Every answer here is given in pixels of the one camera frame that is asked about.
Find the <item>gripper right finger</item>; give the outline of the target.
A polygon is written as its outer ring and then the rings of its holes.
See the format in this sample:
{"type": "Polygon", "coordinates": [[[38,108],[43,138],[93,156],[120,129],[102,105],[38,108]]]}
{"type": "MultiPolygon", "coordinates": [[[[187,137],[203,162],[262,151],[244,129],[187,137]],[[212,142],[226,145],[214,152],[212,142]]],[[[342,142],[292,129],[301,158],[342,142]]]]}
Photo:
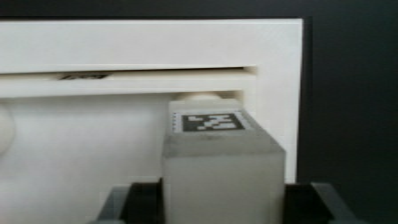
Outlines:
{"type": "Polygon", "coordinates": [[[283,224],[370,224],[352,212],[329,183],[288,184],[283,224]]]}

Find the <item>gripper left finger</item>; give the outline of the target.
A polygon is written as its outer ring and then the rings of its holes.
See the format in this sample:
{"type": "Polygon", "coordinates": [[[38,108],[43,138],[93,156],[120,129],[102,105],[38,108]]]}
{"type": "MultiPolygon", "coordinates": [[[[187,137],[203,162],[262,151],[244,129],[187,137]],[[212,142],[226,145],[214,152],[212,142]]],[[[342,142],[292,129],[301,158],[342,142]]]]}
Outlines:
{"type": "Polygon", "coordinates": [[[166,224],[162,181],[114,187],[88,224],[166,224]]]}

